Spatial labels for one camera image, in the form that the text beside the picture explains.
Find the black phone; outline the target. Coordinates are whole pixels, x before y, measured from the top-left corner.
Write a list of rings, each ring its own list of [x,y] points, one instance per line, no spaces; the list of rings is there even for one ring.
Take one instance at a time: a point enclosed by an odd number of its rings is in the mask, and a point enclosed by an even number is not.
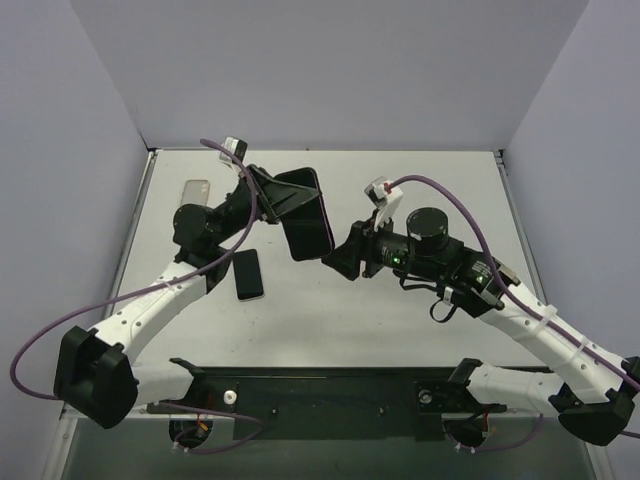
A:
[[[264,295],[258,252],[255,249],[236,252],[233,256],[236,295],[239,301],[249,301]]]
[[[277,180],[311,187],[319,196],[282,218],[292,259],[297,262],[324,258],[335,247],[317,173],[310,167],[282,172]]]

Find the beige phone case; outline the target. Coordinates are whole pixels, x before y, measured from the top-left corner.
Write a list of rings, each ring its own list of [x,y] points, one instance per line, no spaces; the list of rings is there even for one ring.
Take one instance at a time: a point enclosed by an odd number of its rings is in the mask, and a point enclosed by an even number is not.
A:
[[[181,205],[194,204],[200,206],[206,206],[210,193],[210,182],[203,179],[189,179],[185,182],[182,196]]]

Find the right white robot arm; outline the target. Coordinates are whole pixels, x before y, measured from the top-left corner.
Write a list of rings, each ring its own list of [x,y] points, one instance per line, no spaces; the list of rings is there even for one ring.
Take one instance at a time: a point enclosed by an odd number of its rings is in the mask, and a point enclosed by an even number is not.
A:
[[[501,291],[484,255],[450,237],[443,211],[417,209],[406,229],[400,235],[391,224],[376,230],[370,220],[357,221],[345,243],[322,262],[349,280],[387,267],[403,289],[433,292],[452,311],[500,330],[549,369],[528,372],[464,359],[447,381],[453,406],[534,411],[597,446],[623,433],[636,406],[638,358],[605,352],[579,335],[504,266],[498,272],[508,290]]]

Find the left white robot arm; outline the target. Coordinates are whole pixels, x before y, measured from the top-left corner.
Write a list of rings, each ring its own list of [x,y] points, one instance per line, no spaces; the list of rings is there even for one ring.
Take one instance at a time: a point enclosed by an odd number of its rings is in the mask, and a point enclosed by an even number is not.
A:
[[[283,223],[321,197],[310,167],[276,176],[255,165],[247,170],[218,206],[186,203],[177,209],[172,223],[179,251],[148,292],[90,329],[75,326],[62,337],[54,378],[59,399],[104,429],[141,404],[172,400],[186,412],[203,405],[206,388],[186,363],[138,367],[136,359],[165,326],[224,279],[233,254],[223,242],[245,232],[251,219]]]

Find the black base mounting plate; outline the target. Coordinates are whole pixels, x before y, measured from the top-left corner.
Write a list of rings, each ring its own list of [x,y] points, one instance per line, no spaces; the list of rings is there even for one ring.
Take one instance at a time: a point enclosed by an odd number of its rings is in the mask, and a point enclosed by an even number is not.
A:
[[[504,407],[482,404],[450,382],[450,367],[202,367],[185,398],[152,414],[191,408],[261,420],[264,440],[440,440],[442,418],[469,422]]]

